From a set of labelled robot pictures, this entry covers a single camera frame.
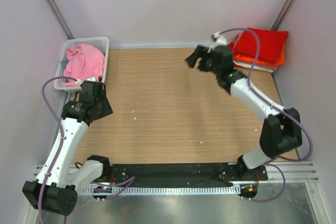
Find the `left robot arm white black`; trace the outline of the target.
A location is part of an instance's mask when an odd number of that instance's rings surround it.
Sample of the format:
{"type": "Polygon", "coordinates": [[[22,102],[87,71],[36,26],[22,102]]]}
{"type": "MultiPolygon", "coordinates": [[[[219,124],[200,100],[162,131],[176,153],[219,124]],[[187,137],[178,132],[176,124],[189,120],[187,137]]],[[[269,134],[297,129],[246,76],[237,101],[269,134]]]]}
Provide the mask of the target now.
{"type": "Polygon", "coordinates": [[[69,171],[90,124],[112,113],[102,82],[84,81],[79,99],[64,105],[56,118],[59,133],[44,166],[32,182],[23,185],[23,194],[39,215],[43,211],[70,215],[80,192],[92,182],[106,182],[111,177],[109,159],[99,155],[89,156],[73,174],[69,171]]]}

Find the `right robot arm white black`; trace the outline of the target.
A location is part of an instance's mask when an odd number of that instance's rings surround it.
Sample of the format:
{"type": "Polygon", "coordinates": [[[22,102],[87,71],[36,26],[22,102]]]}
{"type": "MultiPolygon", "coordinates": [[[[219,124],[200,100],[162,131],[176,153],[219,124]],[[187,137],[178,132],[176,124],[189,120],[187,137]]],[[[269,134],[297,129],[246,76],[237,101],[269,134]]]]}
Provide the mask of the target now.
{"type": "Polygon", "coordinates": [[[248,82],[248,77],[234,67],[228,46],[210,49],[198,45],[185,61],[190,68],[212,72],[221,88],[249,107],[262,121],[258,147],[237,159],[238,177],[248,180],[267,162],[302,145],[299,112],[280,106],[248,82]]]}

